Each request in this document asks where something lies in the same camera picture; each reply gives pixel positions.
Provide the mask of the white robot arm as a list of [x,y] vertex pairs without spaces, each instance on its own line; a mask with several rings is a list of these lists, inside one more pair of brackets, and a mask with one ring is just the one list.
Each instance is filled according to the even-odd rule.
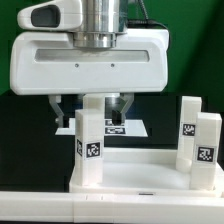
[[50,0],[21,10],[24,30],[14,41],[10,87],[18,95],[47,95],[58,122],[64,94],[113,93],[122,124],[137,92],[160,92],[168,82],[167,28],[130,20],[128,0]]

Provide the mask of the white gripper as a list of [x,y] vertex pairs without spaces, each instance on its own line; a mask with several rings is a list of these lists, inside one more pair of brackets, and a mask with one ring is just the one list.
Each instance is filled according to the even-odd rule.
[[125,123],[136,92],[160,92],[168,82],[169,33],[130,29],[110,49],[77,48],[69,33],[24,32],[12,48],[10,87],[18,95],[49,95],[59,128],[64,94],[121,93],[112,123]]

